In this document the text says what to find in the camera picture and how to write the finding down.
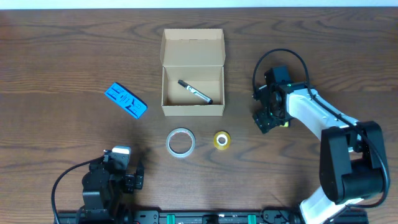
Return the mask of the yellow highlighter pen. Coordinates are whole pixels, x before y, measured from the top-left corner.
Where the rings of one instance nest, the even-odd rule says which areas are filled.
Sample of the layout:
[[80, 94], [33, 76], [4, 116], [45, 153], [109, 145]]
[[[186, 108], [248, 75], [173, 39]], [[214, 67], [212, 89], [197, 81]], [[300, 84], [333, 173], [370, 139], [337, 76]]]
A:
[[289, 121], [287, 121], [283, 125], [281, 125], [281, 127], [286, 127], [286, 128], [288, 128], [289, 126], [290, 126], [290, 122]]

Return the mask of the small yellow tape roll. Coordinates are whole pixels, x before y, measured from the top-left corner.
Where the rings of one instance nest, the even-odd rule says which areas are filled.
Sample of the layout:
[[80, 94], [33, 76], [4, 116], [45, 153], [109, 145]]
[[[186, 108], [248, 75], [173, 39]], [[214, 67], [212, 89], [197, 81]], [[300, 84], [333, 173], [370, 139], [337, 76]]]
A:
[[219, 131], [213, 138], [213, 144], [218, 150], [223, 151], [229, 148], [231, 144], [231, 137], [226, 131]]

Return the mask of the blue plastic tape dispenser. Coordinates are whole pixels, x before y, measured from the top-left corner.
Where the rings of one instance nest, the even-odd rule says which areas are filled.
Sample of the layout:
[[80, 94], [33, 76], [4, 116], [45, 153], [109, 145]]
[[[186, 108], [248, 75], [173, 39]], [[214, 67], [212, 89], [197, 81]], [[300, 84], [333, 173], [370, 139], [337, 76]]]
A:
[[118, 82], [114, 82], [104, 95], [135, 119], [139, 119], [148, 109], [139, 97]]

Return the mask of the black white marker pen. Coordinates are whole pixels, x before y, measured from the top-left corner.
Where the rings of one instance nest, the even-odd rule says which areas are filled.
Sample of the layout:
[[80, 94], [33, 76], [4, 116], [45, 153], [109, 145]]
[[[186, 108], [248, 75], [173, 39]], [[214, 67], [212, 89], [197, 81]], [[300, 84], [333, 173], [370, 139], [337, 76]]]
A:
[[184, 87], [184, 89], [188, 90], [190, 93], [192, 93], [195, 96], [201, 98], [203, 101], [205, 101], [209, 105], [211, 105], [213, 103], [213, 100], [209, 96], [205, 95], [201, 91], [199, 91], [196, 88], [192, 87], [191, 85], [189, 85], [185, 81], [178, 80], [178, 84], [181, 85], [182, 87]]

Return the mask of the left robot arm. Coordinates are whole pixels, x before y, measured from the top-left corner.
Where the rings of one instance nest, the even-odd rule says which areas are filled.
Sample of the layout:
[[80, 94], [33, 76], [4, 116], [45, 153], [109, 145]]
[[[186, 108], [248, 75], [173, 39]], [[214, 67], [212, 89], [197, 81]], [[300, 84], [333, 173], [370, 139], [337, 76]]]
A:
[[84, 206], [76, 215], [77, 223], [134, 223], [131, 210], [121, 203], [144, 185], [144, 166], [138, 163], [135, 173], [128, 174], [128, 155], [110, 153], [90, 163], [83, 177]]

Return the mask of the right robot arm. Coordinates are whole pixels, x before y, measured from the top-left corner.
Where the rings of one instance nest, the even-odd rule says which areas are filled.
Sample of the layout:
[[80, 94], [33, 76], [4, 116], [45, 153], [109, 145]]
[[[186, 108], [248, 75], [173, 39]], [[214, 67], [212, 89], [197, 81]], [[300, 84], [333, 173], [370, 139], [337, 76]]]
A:
[[268, 82], [253, 97], [264, 107], [253, 116], [262, 133], [297, 119], [320, 140], [319, 188], [297, 210], [267, 211], [264, 220], [366, 222], [365, 209], [380, 206], [390, 186], [380, 125], [343, 114], [304, 82]]

